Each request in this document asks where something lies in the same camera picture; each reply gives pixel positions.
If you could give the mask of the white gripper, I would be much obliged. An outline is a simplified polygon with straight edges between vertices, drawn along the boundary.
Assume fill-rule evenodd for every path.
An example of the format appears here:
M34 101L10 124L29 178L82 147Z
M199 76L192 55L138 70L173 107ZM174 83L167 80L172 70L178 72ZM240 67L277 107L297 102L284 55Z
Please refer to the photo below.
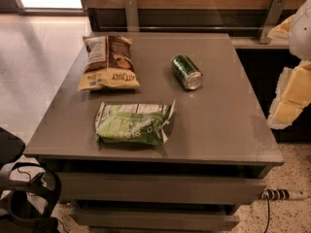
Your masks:
M289 39L290 53L308 60L301 61L293 69L285 67L277 82L267 124L281 130L292 125L311 104L311 0L306 0L295 15L273 27L267 37L270 40Z

